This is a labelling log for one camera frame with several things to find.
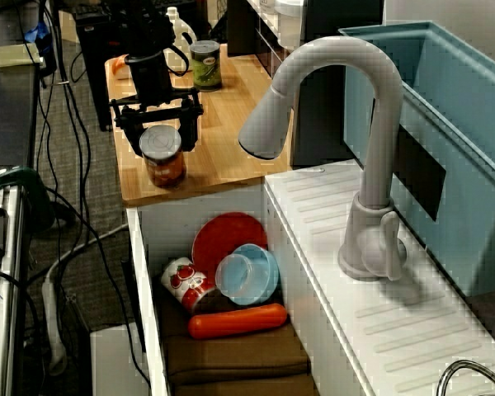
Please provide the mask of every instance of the red plate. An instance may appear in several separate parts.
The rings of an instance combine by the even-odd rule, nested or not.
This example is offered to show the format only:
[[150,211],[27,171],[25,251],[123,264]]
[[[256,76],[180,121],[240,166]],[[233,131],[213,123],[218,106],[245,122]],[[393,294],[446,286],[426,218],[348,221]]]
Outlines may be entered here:
[[192,262],[214,284],[220,262],[245,243],[267,249],[267,236],[262,224],[241,212],[221,214],[204,225],[196,235],[192,244]]

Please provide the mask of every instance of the brown cloth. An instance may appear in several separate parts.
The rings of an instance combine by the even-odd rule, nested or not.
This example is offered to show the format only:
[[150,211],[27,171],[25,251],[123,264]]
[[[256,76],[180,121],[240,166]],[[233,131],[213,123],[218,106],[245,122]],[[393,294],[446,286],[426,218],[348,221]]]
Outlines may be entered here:
[[314,379],[308,374],[269,379],[213,382],[183,385],[174,396],[319,396]]
[[[155,285],[159,331],[167,377],[172,384],[254,380],[309,373],[308,355],[290,323],[260,332],[195,340],[187,330],[190,315],[167,290],[158,287],[157,282]],[[234,304],[229,306],[229,310],[237,308]]]

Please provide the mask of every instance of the canned food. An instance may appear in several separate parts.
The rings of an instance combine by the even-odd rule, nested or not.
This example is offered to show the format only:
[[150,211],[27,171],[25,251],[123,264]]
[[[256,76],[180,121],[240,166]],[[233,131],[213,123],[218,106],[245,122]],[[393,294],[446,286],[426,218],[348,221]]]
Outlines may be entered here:
[[191,44],[193,83],[202,92],[216,91],[222,87],[220,74],[220,44],[202,40]]
[[186,175],[182,137],[175,128],[155,125],[147,128],[139,139],[148,177],[157,187],[179,184]]
[[191,260],[185,257],[168,264],[162,275],[162,285],[189,314],[209,310],[217,296],[221,295],[207,276],[196,270]]

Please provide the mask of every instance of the blue plastic bin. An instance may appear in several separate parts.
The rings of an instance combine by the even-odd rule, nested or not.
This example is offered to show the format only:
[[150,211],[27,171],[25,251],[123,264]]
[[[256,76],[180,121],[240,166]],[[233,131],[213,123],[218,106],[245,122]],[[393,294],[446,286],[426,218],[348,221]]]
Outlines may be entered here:
[[[399,212],[465,295],[494,291],[495,62],[428,21],[340,32],[394,61],[404,86],[400,125],[445,170],[436,219],[394,177]],[[345,95],[345,142],[364,161],[374,90],[346,68]]]

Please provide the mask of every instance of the sink drainboard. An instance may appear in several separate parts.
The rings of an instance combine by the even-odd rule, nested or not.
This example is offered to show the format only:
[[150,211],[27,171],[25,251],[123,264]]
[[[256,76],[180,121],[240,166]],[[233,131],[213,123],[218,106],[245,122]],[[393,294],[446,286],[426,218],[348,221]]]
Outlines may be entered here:
[[[324,172],[313,172],[318,168]],[[361,371],[357,377],[368,382],[361,384],[365,394],[431,396],[443,370],[459,359],[495,371],[494,340],[405,226],[399,237],[408,248],[408,262],[400,281],[365,282],[342,273],[337,253],[362,171],[354,161],[309,171],[266,177],[266,193],[287,230],[287,244],[313,289],[328,302],[323,314],[344,334],[339,342],[348,344],[348,360]],[[301,341],[308,350],[312,340]],[[311,357],[315,372],[318,359]],[[319,388],[323,393],[323,384]],[[461,370],[448,396],[489,391],[495,386],[484,377]]]

